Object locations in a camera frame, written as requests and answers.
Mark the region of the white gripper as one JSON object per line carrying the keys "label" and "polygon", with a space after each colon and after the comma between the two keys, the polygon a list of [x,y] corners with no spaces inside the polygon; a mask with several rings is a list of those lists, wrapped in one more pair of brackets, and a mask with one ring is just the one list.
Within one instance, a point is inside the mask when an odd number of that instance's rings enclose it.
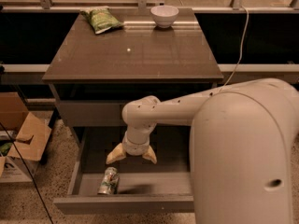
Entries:
{"label": "white gripper", "polygon": [[127,131],[122,139],[122,143],[107,155],[106,164],[120,161],[126,158],[126,152],[133,156],[142,156],[143,159],[157,163],[155,152],[150,146],[150,134],[154,127],[135,128],[128,126]]}

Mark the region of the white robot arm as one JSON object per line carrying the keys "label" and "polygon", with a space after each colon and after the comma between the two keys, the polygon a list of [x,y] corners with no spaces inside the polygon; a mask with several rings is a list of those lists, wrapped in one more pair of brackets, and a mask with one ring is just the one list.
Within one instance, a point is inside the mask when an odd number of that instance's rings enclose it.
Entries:
{"label": "white robot arm", "polygon": [[197,224],[293,224],[292,145],[299,94],[265,78],[161,102],[148,96],[122,110],[127,131],[107,162],[127,155],[156,161],[150,134],[158,124],[190,127]]}

